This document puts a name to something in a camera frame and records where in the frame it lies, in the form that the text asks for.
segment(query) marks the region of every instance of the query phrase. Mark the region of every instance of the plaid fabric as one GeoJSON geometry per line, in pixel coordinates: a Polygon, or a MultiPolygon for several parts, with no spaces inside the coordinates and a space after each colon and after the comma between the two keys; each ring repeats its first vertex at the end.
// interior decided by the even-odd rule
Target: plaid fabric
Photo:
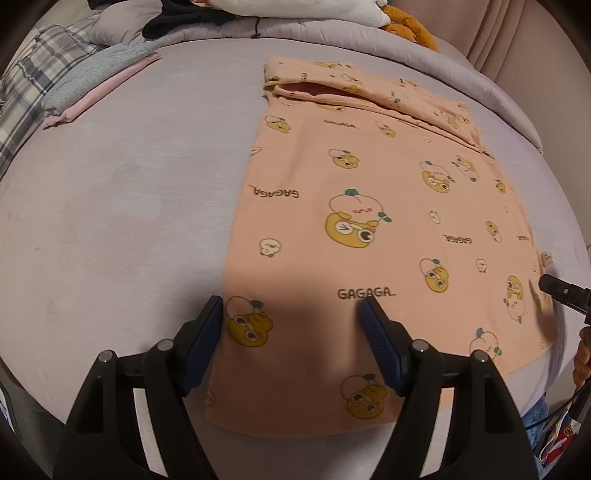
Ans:
{"type": "Polygon", "coordinates": [[[67,72],[105,48],[89,42],[100,14],[70,27],[42,28],[27,46],[30,53],[16,62],[1,80],[0,179],[12,159],[43,121],[41,100],[67,72]]]}

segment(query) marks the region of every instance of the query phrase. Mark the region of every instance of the white stuffed toy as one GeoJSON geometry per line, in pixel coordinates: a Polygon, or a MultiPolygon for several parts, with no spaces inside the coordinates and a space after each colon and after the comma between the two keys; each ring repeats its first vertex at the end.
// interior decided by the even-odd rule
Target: white stuffed toy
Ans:
{"type": "Polygon", "coordinates": [[[390,18],[382,12],[387,0],[209,0],[211,6],[242,17],[334,18],[383,27],[390,18]]]}

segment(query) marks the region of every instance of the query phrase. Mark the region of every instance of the orange plush toy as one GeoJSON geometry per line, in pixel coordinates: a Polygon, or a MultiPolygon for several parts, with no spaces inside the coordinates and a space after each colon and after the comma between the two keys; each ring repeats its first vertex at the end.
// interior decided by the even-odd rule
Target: orange plush toy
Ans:
{"type": "Polygon", "coordinates": [[[399,8],[386,5],[382,7],[387,16],[390,17],[390,25],[382,27],[383,30],[406,38],[411,42],[418,43],[434,51],[439,51],[439,46],[433,35],[416,18],[399,8]]]}

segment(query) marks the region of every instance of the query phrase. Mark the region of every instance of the curtain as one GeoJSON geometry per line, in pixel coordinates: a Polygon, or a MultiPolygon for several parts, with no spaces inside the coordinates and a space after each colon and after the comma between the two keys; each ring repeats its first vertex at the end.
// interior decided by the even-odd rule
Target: curtain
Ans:
{"type": "Polygon", "coordinates": [[[526,1],[535,0],[395,0],[393,4],[495,80],[526,1]]]}

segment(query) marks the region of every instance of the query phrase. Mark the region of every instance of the metal screw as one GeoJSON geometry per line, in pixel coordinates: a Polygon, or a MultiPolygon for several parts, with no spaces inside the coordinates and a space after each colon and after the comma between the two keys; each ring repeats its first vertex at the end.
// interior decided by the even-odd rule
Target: metal screw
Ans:
{"type": "Polygon", "coordinates": [[[169,351],[172,347],[174,347],[174,342],[169,339],[169,338],[165,338],[164,340],[160,340],[157,344],[156,344],[156,348],[158,350],[160,350],[161,352],[167,352],[169,351]]]}
{"type": "Polygon", "coordinates": [[[413,348],[416,351],[424,352],[429,349],[429,344],[425,340],[415,340],[413,342],[413,348]]]}
{"type": "Polygon", "coordinates": [[[99,362],[103,362],[104,364],[107,363],[112,358],[113,358],[113,352],[111,352],[111,350],[105,350],[105,351],[99,353],[99,362]]]}
{"type": "Polygon", "coordinates": [[[476,360],[482,363],[486,362],[489,359],[489,356],[486,354],[486,352],[482,350],[474,350],[473,355],[476,360]]]}

